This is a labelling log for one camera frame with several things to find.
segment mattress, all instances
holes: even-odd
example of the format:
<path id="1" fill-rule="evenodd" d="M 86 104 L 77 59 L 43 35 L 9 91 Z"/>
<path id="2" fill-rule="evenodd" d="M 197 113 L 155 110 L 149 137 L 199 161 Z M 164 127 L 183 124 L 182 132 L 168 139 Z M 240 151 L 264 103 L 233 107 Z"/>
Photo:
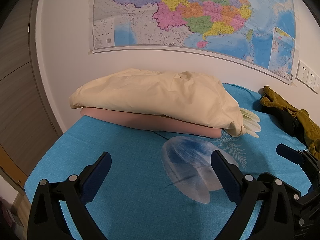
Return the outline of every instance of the mattress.
<path id="1" fill-rule="evenodd" d="M 298 165 L 276 154 L 280 143 L 296 150 L 305 146 L 282 131 L 274 117 L 255 111 L 260 107 L 261 95 L 236 85 L 224 84 L 224 87 L 240 107 L 260 117 L 259 138 L 249 134 L 233 138 L 223 132 L 221 138 L 210 139 L 135 130 L 83 116 L 48 150 L 29 176 L 25 184 L 28 199 L 32 202 L 41 179 L 64 181 L 107 151 L 112 157 L 111 169 L 86 207 L 109 240 L 212 240 L 236 205 L 229 201 L 223 189 L 209 191 L 209 203 L 201 203 L 172 182 L 163 163 L 162 148 L 171 138 L 181 136 L 212 143 L 232 156 L 243 173 L 257 178 L 267 171 L 300 190 L 301 195 L 306 194 L 311 186 L 307 176 Z M 260 205 L 257 202 L 241 239 L 249 237 Z M 62 202 L 61 206 L 73 237 L 81 239 L 66 204 Z"/>

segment metal screw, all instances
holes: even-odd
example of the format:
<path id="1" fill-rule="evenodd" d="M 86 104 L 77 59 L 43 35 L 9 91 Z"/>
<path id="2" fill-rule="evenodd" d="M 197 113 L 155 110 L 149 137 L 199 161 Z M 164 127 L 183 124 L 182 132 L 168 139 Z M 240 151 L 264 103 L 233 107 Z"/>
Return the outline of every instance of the metal screw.
<path id="1" fill-rule="evenodd" d="M 303 218 L 300 218 L 300 219 L 299 219 L 299 225 L 300 225 L 301 227 L 304 225 L 304 220 L 303 220 Z"/>
<path id="2" fill-rule="evenodd" d="M 253 176 L 250 175 L 250 174 L 245 175 L 244 178 L 245 178 L 247 181 L 253 181 Z"/>
<path id="3" fill-rule="evenodd" d="M 282 181 L 279 180 L 279 179 L 276 179 L 276 184 L 279 185 L 279 186 L 281 186 L 281 185 L 282 185 Z"/>
<path id="4" fill-rule="evenodd" d="M 70 180 L 70 181 L 76 181 L 76 179 L 78 179 L 78 176 L 77 176 L 77 175 L 71 175 L 71 176 L 69 177 L 69 180 Z"/>
<path id="5" fill-rule="evenodd" d="M 46 179 L 41 179 L 41 181 L 39 182 L 41 186 L 45 185 L 46 183 L 47 183 Z"/>

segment white wall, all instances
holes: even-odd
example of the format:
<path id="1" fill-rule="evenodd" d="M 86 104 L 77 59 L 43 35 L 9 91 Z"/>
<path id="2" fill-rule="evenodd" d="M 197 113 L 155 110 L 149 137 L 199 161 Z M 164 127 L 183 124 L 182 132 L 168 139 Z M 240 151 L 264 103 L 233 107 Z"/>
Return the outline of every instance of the white wall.
<path id="1" fill-rule="evenodd" d="M 18 191 L 0 176 L 0 198 L 4 200 L 4 205 L 12 205 L 17 195 Z"/>
<path id="2" fill-rule="evenodd" d="M 233 62 L 212 57 L 172 51 L 129 50 L 89 53 L 89 0 L 40 0 L 36 21 L 39 67 L 45 90 L 63 131 L 79 118 L 70 109 L 68 97 L 86 82 L 129 67 L 149 70 L 195 71 L 217 76 L 258 91 L 269 85 L 289 103 L 306 109 L 320 125 L 320 95 L 295 80 L 296 86 Z M 301 19 L 299 59 L 320 76 L 320 28 L 302 2 L 294 0 Z"/>

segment bedsheet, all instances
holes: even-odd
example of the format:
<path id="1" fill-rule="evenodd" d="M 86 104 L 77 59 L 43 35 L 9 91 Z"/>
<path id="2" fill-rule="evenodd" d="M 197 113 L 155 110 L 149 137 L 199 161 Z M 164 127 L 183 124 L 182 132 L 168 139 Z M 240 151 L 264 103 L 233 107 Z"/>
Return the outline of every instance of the bedsheet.
<path id="1" fill-rule="evenodd" d="M 174 137 L 207 141 L 224 150 L 240 170 L 252 174 L 270 172 L 307 193 L 310 182 L 298 165 L 278 156 L 276 146 L 283 143 L 296 150 L 305 149 L 296 138 L 279 128 L 272 116 L 254 111 L 258 93 L 224 84 L 239 106 L 257 114 L 261 121 L 259 138 L 249 134 L 238 138 L 222 133 L 221 138 L 169 132 L 135 130 L 83 116 L 48 150 L 29 176 L 25 191 L 32 202 L 39 181 L 64 181 L 93 164 L 102 152 L 112 157 L 111 169 L 95 199 L 86 205 L 92 218 L 109 240 L 116 239 L 214 239 L 232 214 L 235 204 L 223 189 L 209 191 L 210 202 L 195 201 L 181 192 L 164 168 L 162 147 Z M 258 202 L 242 236 L 249 237 L 259 212 Z M 81 239 L 64 202 L 67 224 L 75 239 Z"/>

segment pink pillow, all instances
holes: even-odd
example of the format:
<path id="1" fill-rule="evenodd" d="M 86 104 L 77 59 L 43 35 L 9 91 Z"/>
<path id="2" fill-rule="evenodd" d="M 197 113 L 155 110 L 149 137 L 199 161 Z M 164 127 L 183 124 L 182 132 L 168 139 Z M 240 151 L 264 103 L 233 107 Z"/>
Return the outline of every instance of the pink pillow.
<path id="1" fill-rule="evenodd" d="M 221 128 L 184 122 L 164 115 L 135 114 L 91 107 L 83 107 L 80 113 L 82 116 L 87 115 L 105 122 L 140 130 L 188 133 L 209 138 L 221 137 Z"/>

